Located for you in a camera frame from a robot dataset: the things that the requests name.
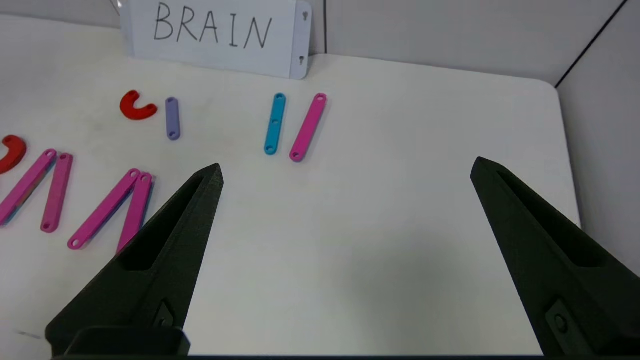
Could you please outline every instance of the white card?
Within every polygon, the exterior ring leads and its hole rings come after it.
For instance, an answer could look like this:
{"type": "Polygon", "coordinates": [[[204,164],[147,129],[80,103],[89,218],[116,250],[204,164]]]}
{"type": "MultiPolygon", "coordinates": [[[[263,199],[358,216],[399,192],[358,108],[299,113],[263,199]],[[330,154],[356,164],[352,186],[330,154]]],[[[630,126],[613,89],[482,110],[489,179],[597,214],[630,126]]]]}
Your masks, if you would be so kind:
{"type": "Polygon", "coordinates": [[[311,6],[296,0],[128,0],[130,56],[280,78],[307,75],[311,6]]]}

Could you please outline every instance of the red c-shaped piece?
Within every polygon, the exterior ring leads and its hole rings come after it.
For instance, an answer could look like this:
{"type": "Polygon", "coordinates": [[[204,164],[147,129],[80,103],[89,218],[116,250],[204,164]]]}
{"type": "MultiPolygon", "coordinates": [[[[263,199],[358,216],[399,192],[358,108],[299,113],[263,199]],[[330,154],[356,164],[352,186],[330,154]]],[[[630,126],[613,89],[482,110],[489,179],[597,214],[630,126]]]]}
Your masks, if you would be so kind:
{"type": "Polygon", "coordinates": [[[27,144],[18,136],[9,135],[2,139],[2,143],[9,148],[9,153],[0,160],[0,174],[13,169],[27,153],[27,144]]]}
{"type": "Polygon", "coordinates": [[[134,104],[139,98],[140,94],[137,91],[131,90],[130,92],[127,92],[120,101],[120,111],[122,111],[122,115],[131,120],[145,120],[158,111],[157,106],[153,104],[136,109],[134,104]]]}

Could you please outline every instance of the cyan plastic strip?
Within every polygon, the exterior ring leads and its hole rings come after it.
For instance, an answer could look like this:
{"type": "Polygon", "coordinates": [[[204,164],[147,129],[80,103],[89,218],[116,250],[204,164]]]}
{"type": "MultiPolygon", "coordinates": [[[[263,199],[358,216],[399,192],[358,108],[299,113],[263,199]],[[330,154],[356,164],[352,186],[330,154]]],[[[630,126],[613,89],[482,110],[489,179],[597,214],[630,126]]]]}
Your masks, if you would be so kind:
{"type": "Polygon", "coordinates": [[[267,155],[273,155],[278,151],[278,141],[280,140],[280,128],[282,127],[282,119],[284,117],[284,106],[287,103],[286,96],[278,92],[273,98],[273,107],[271,108],[271,118],[269,119],[269,128],[267,130],[267,140],[264,142],[264,152],[267,155]]]}

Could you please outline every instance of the screw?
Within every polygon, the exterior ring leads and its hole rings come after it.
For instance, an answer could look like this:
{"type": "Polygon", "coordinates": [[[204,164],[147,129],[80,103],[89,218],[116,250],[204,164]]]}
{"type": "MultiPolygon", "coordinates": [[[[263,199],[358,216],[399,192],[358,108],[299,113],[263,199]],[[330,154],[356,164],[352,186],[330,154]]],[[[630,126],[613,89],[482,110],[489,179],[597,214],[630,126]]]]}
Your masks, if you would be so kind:
{"type": "Polygon", "coordinates": [[[562,315],[560,314],[556,315],[554,320],[556,321],[556,327],[559,332],[566,334],[566,332],[569,331],[569,325],[566,323],[566,319],[563,318],[562,315]]]}

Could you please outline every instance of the white wall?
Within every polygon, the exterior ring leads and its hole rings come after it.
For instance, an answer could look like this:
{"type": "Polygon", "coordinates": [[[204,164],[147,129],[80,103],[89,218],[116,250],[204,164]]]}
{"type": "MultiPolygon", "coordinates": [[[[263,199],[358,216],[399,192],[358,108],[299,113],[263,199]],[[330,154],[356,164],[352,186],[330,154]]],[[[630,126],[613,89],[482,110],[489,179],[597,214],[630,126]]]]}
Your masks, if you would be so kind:
{"type": "Polygon", "coordinates": [[[327,50],[555,85],[621,0],[327,0],[327,50]]]}
{"type": "Polygon", "coordinates": [[[640,1],[558,87],[584,230],[640,274],[640,1]]]}
{"type": "Polygon", "coordinates": [[[110,0],[0,0],[0,13],[120,27],[120,17],[110,0]]]}

